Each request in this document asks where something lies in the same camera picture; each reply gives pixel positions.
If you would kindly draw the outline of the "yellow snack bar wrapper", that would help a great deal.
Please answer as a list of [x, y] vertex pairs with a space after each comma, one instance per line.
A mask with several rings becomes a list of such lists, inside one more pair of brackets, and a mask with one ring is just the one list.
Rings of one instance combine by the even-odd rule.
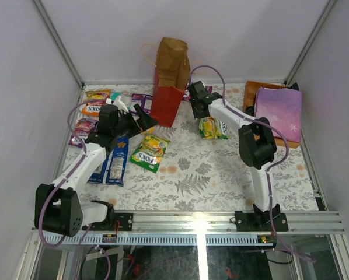
[[146, 135], [146, 134], [152, 134], [155, 131], [155, 127], [151, 127], [147, 129], [146, 131], [141, 132], [141, 134]]

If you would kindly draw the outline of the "purple Fox's candy bag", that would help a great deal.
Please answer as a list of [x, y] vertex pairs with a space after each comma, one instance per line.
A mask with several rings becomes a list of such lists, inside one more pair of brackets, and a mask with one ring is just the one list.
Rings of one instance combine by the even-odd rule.
[[[213, 90], [213, 86], [212, 85], [205, 85], [205, 89], [209, 92], [209, 93], [212, 93], [212, 90]], [[184, 92], [184, 96], [182, 98], [183, 101], [185, 102], [189, 102], [191, 99], [191, 96], [190, 96], [190, 93], [189, 91], [186, 89], [185, 92]]]
[[[96, 131], [97, 124], [98, 124], [98, 120], [94, 120], [91, 118], [81, 118], [76, 123], [74, 133], [80, 139], [85, 140], [91, 132]], [[82, 148], [82, 144], [80, 143], [80, 141], [73, 135], [71, 136], [68, 144]]]

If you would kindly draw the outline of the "purple chocolate bar wrapper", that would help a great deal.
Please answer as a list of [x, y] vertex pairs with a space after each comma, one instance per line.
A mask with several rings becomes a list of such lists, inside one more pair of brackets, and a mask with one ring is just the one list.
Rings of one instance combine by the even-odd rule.
[[131, 105], [130, 105], [130, 112], [133, 115], [137, 115], [137, 111], [134, 108], [134, 106], [138, 104], [140, 108], [143, 109], [144, 112], [147, 114], [151, 114], [151, 107], [152, 107], [152, 96], [148, 94], [138, 94], [134, 93], [132, 95], [131, 99]]

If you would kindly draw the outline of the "orange Fox's candy bag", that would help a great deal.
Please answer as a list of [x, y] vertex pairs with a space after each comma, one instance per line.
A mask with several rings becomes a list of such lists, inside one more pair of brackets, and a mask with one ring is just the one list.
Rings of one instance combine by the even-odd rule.
[[101, 107], [106, 104], [106, 99], [110, 95], [110, 89], [86, 91], [84, 101], [87, 103], [82, 107], [81, 113], [86, 116], [98, 117]]

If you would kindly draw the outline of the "teal snack packet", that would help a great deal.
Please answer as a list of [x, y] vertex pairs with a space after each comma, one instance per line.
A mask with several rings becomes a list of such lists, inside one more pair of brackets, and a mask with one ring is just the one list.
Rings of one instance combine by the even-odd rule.
[[126, 92], [112, 92], [110, 98], [115, 101], [116, 98], [120, 97], [120, 100], [124, 103], [130, 103], [132, 101], [132, 94]]

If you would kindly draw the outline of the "yellow green candy bag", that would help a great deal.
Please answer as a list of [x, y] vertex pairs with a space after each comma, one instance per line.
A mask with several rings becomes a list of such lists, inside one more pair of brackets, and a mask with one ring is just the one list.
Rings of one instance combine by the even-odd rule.
[[225, 123], [213, 117], [201, 118], [198, 131], [202, 139], [229, 139]]

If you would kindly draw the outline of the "green Fox's candy bag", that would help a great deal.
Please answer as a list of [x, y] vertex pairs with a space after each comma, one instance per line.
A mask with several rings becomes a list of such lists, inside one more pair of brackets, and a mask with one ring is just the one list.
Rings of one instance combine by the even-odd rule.
[[170, 143], [171, 141], [168, 139], [154, 134], [146, 134], [130, 156], [130, 162], [156, 173]]

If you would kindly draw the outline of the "red paper bag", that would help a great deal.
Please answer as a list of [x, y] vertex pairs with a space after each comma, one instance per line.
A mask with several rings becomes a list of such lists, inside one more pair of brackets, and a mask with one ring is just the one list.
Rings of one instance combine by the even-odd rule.
[[164, 37], [156, 50], [156, 60], [152, 61], [144, 52], [141, 54], [155, 67], [151, 116], [163, 127], [171, 127], [175, 121], [180, 103], [189, 82], [191, 64], [199, 61], [188, 58], [188, 44], [180, 39]]

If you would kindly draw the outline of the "blue Doritos chip bag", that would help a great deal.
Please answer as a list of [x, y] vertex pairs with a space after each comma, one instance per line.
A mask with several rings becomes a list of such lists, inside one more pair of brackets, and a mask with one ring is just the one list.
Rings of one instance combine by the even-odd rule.
[[129, 138], [119, 137], [117, 145], [106, 160], [92, 173], [88, 183], [107, 184], [122, 187], [127, 165]]

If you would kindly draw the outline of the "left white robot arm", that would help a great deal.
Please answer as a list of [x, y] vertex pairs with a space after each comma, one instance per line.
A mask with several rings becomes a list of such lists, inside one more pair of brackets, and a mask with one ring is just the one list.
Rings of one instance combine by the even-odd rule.
[[117, 146], [119, 137], [132, 138], [158, 124], [140, 106], [134, 107], [137, 117], [116, 105], [103, 105], [96, 131], [83, 141], [84, 147], [75, 161], [51, 184], [37, 187], [34, 225], [39, 232], [74, 237], [87, 225], [103, 230], [116, 226], [112, 204], [93, 200], [81, 205], [79, 196], [94, 171]]

